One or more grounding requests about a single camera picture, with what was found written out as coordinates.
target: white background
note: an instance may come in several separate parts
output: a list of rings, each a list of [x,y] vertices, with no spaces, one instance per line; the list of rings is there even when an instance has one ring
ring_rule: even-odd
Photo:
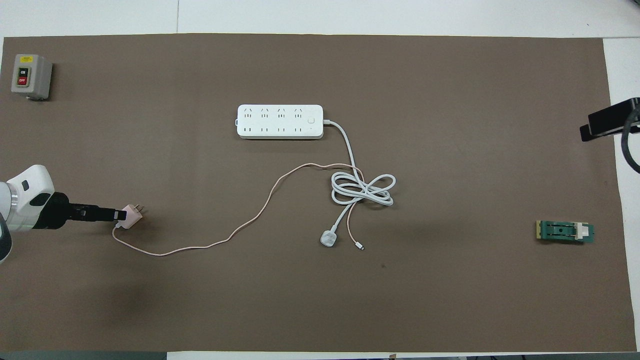
[[[4,37],[147,33],[600,37],[606,38],[612,104],[640,97],[640,6],[631,0],[0,0],[0,42]],[[630,143],[640,158],[640,138],[631,136]],[[640,175],[627,166],[619,146],[618,135],[616,167],[640,339]],[[170,359],[387,355],[184,352]]]

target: white robotic arm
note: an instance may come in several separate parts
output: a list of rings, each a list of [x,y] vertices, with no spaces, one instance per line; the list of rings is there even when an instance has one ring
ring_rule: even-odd
[[[126,211],[69,203],[65,194],[55,192],[47,169],[33,165],[0,183],[0,263],[11,251],[10,231],[59,229],[67,220],[115,221],[126,216]]]

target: switch box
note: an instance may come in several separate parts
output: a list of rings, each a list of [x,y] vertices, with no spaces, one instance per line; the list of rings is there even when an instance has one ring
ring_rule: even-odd
[[[31,100],[47,99],[52,68],[53,65],[43,56],[16,55],[11,92],[26,96]]]
[[[320,139],[323,109],[320,105],[243,104],[238,107],[236,131],[243,139]]]

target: power outlet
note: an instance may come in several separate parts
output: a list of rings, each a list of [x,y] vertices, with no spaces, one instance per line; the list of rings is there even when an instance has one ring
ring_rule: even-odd
[[[243,104],[238,106],[236,130],[243,139],[320,139],[322,106]]]

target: green terminal block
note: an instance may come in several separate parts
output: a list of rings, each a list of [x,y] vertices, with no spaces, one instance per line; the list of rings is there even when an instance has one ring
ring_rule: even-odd
[[[593,225],[586,222],[536,221],[536,237],[543,240],[593,243]]]

